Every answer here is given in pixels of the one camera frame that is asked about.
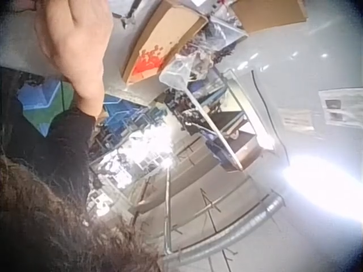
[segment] workshop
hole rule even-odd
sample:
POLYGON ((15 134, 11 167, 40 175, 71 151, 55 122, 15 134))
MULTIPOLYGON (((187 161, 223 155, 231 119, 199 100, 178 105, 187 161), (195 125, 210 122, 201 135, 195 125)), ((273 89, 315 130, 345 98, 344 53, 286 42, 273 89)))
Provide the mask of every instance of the workshop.
MULTIPOLYGON (((361 271, 363 26, 354 1, 108 4, 85 225, 136 229, 161 271, 361 271)), ((80 84, 43 55, 36 9, 5 15, 1 85, 47 138, 53 120, 78 107, 80 84)))

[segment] silver ductwork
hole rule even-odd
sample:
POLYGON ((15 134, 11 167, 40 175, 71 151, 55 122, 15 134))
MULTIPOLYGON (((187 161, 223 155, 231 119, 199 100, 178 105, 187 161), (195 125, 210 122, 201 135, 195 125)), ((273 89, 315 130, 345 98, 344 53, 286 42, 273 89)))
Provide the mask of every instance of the silver ductwork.
POLYGON ((164 256, 168 268, 189 265, 235 244, 266 222, 284 205, 281 196, 272 193, 247 211, 241 218, 205 240, 164 256))

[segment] brown hair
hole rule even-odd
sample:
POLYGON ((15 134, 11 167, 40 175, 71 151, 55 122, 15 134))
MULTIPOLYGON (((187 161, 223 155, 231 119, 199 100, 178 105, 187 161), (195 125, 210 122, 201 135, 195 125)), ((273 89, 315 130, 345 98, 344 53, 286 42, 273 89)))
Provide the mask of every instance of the brown hair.
POLYGON ((88 224, 27 168, 1 157, 0 170, 0 270, 160 271, 122 220, 117 231, 88 224))

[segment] hand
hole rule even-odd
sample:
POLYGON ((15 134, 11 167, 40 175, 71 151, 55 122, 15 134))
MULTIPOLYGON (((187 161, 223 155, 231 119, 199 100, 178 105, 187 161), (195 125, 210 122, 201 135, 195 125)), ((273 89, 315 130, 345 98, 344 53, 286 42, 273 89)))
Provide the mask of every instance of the hand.
POLYGON ((113 27, 107 0, 38 0, 35 29, 51 63, 72 83, 79 108, 98 116, 103 57, 113 27))

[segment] paper sign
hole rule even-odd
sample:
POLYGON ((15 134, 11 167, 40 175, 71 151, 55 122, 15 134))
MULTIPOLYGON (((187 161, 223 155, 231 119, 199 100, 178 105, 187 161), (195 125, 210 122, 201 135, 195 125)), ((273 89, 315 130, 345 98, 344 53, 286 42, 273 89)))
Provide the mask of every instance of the paper sign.
POLYGON ((279 109, 278 112, 286 129, 300 133, 314 130, 310 110, 279 109))
POLYGON ((319 92, 328 125, 363 128, 363 88, 319 92))

